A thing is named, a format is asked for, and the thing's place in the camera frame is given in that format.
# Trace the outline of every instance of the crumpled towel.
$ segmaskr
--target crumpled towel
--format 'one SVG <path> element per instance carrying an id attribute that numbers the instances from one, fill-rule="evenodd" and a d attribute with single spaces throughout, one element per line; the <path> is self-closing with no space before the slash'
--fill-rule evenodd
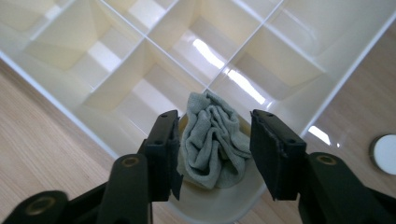
<path id="1" fill-rule="evenodd" d="M 186 180 L 205 189 L 238 183 L 251 154 L 249 138 L 239 131 L 236 111 L 214 93 L 193 92 L 187 116 L 177 170 Z"/>

